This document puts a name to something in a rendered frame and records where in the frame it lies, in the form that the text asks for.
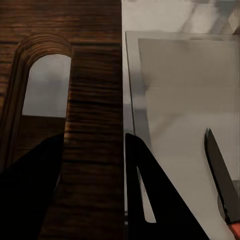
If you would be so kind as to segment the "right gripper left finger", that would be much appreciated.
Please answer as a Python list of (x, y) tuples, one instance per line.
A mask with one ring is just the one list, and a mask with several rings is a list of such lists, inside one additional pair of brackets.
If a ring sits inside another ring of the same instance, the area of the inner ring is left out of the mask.
[(64, 134), (0, 173), (0, 240), (37, 240), (61, 173)]

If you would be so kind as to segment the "parer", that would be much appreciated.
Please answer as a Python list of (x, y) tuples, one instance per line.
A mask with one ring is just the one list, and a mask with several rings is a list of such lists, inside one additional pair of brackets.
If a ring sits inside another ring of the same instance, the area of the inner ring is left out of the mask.
[(220, 188), (220, 192), (225, 203), (224, 206), (227, 210), (227, 215), (230, 218), (230, 223), (228, 226), (237, 237), (237, 240), (240, 240), (239, 195), (232, 182), (229, 171), (211, 129), (209, 129), (207, 137), (207, 150), (213, 171), (215, 173), (215, 177)]

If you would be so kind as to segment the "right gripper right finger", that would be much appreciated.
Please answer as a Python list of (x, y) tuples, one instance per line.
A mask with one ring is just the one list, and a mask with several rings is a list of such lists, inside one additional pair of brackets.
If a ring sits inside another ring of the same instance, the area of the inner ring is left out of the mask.
[[(210, 240), (145, 142), (125, 136), (129, 240)], [(156, 223), (145, 220), (138, 168)]]

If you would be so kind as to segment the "cutting board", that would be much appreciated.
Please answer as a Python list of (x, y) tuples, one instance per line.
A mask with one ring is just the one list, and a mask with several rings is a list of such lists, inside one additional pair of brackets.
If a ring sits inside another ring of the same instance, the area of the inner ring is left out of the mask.
[(0, 173), (30, 69), (71, 57), (61, 170), (37, 240), (125, 240), (122, 0), (0, 0)]

